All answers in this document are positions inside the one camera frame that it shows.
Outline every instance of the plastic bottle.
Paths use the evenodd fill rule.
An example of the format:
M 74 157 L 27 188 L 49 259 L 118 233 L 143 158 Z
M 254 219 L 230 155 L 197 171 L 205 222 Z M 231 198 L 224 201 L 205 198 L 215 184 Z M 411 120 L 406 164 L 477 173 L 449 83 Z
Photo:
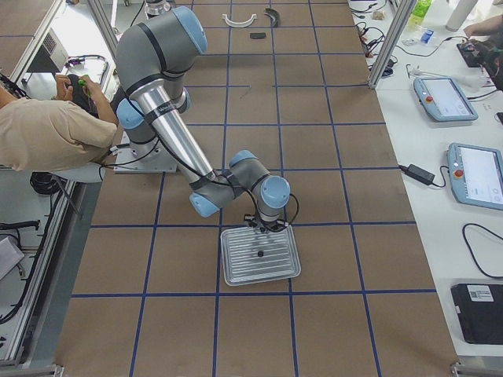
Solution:
M 421 25 L 426 16 L 426 12 L 430 9 L 432 0 L 417 0 L 416 6 L 409 18 L 409 26 Z
M 446 24 L 448 31 L 458 31 L 479 0 L 460 0 Z

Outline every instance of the beige shirt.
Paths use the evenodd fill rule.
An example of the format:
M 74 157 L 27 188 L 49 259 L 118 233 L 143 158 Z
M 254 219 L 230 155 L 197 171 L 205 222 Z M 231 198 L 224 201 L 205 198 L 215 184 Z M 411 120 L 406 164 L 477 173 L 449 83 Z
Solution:
M 0 108 L 0 164 L 14 170 L 57 171 L 97 162 L 116 125 L 69 101 L 21 98 Z

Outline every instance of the white semicircular object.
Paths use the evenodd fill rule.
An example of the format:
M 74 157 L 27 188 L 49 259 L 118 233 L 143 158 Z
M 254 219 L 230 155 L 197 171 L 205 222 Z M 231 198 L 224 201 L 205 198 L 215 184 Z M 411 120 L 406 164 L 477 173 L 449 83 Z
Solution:
M 229 20 L 226 14 L 222 14 L 222 19 L 228 24 L 230 27 L 247 27 L 253 24 L 253 21 L 257 19 L 257 15 L 253 13 L 248 21 L 245 22 L 235 22 Z

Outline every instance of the person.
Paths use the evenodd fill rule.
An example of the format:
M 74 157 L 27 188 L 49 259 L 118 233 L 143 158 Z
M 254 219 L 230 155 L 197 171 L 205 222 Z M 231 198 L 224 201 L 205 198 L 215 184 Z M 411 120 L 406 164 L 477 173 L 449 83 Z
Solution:
M 476 24 L 468 25 L 464 28 L 464 33 L 469 38 L 501 34 L 502 31 L 503 14 L 488 18 Z
M 55 101 L 18 99 L 0 86 L 1 165 L 49 172 L 99 163 L 107 156 L 119 121 L 100 85 L 88 75 L 77 79 L 82 87 L 57 75 Z M 81 91 L 97 117 L 74 103 Z

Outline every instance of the metal tray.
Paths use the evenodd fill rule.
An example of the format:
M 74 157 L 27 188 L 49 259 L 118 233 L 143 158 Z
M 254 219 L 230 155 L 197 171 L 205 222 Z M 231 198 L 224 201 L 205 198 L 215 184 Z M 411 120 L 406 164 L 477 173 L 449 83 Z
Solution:
M 223 272 L 228 285 L 262 283 L 300 274 L 292 227 L 261 233 L 249 227 L 227 229 L 222 241 Z

